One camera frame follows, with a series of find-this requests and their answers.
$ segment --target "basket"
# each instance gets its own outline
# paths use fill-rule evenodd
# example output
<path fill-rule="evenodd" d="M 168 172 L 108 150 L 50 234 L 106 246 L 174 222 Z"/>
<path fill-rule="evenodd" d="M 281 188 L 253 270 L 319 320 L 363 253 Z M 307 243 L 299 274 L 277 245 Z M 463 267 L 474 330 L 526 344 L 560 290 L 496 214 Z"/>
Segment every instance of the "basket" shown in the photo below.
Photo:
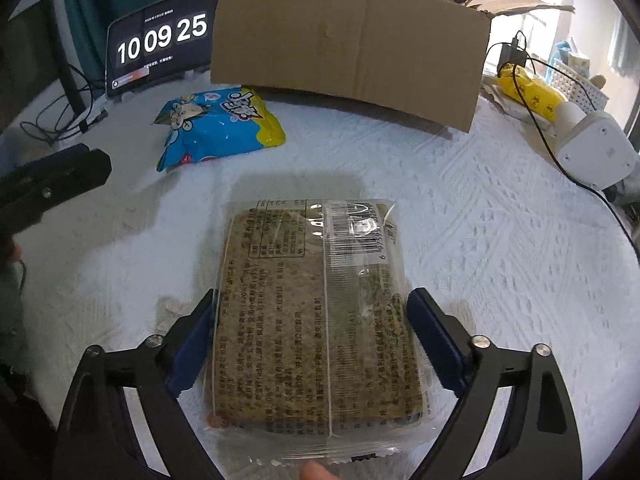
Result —
<path fill-rule="evenodd" d="M 604 110 L 604 107 L 606 106 L 607 101 L 609 101 L 609 98 L 593 84 L 591 84 L 588 79 L 585 79 L 573 68 L 565 65 L 559 59 L 554 60 L 553 66 L 558 70 L 561 70 L 565 74 L 580 81 L 580 83 L 582 83 L 582 86 L 584 86 L 584 88 L 586 89 L 587 94 L 591 98 L 591 101 L 593 101 L 596 110 Z M 582 88 L 580 88 L 580 85 L 576 84 L 574 81 L 571 81 L 561 73 L 552 70 L 549 84 L 559 92 L 562 92 L 562 94 L 564 94 L 568 101 L 577 104 L 584 113 L 588 114 L 589 112 L 593 112 L 593 107 L 591 106 L 589 99 L 587 99 L 587 96 L 584 94 Z"/>

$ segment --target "metal screw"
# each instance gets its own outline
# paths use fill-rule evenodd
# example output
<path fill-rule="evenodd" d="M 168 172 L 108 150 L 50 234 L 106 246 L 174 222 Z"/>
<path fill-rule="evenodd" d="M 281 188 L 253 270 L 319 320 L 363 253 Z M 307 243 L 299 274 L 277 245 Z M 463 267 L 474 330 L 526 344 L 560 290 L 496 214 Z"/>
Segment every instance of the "metal screw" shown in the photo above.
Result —
<path fill-rule="evenodd" d="M 160 346 L 162 344 L 162 341 L 164 341 L 164 337 L 159 334 L 153 334 L 145 339 L 145 345 L 147 345 L 149 348 L 155 348 L 157 346 Z"/>
<path fill-rule="evenodd" d="M 491 341 L 485 335 L 475 335 L 471 338 L 471 342 L 478 348 L 489 348 Z"/>
<path fill-rule="evenodd" d="M 536 353 L 542 355 L 542 357 L 547 357 L 551 355 L 551 348 L 544 343 L 540 343 L 536 345 Z"/>
<path fill-rule="evenodd" d="M 100 347 L 98 345 L 91 345 L 84 351 L 89 357 L 96 357 L 100 353 Z"/>

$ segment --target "digital clock display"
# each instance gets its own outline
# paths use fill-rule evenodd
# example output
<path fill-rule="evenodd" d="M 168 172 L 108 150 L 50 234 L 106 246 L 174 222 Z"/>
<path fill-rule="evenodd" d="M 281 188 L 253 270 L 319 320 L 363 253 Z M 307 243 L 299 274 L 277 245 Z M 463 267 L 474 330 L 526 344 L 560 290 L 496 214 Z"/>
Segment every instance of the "digital clock display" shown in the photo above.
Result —
<path fill-rule="evenodd" d="M 210 63 L 218 0 L 163 0 L 111 23 L 107 97 Z"/>

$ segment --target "white tablecloth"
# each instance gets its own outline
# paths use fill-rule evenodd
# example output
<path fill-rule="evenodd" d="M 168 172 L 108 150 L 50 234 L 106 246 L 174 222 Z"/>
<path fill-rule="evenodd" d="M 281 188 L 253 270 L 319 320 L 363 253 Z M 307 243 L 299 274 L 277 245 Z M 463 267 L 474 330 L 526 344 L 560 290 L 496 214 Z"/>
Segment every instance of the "white tablecloth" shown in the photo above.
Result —
<path fill-rule="evenodd" d="M 638 408 L 640 272 L 609 211 L 541 155 L 538 134 L 482 98 L 469 134 L 433 125 L 429 133 L 406 126 L 421 121 L 387 110 L 329 101 L 336 110 L 308 105 L 325 98 L 305 98 L 306 105 L 269 104 L 287 133 L 283 146 L 156 173 L 166 128 L 150 123 L 168 99 L 207 89 L 206 79 L 113 105 L 82 138 L 111 155 L 107 184 L 18 237 L 29 267 L 24 303 L 34 387 L 52 420 L 86 346 L 132 348 L 216 286 L 229 200 L 388 198 L 400 208 L 411 286 L 426 287 L 470 333 L 498 346 L 552 346 L 587 478 Z M 183 396 L 194 417 L 198 403 Z M 505 402 L 501 395 L 502 412 Z M 432 403 L 444 420 L 454 397 L 442 390 Z M 139 409 L 133 418 L 140 423 Z M 499 422 L 490 419 L 470 470 L 486 462 Z M 162 470 L 148 430 L 140 434 Z M 428 446 L 337 471 L 343 480 L 404 479 Z M 211 453 L 229 478 L 296 477 L 293 468 Z"/>

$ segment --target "blue snack bag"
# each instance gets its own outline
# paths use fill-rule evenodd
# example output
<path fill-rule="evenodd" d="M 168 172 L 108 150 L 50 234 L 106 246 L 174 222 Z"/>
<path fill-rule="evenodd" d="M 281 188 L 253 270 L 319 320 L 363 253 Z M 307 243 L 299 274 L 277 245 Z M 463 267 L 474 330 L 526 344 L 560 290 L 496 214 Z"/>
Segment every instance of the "blue snack bag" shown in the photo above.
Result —
<path fill-rule="evenodd" d="M 158 171 L 279 146 L 285 140 L 277 118 L 253 90 L 244 87 L 173 99 L 162 107 L 154 124 L 171 126 Z"/>

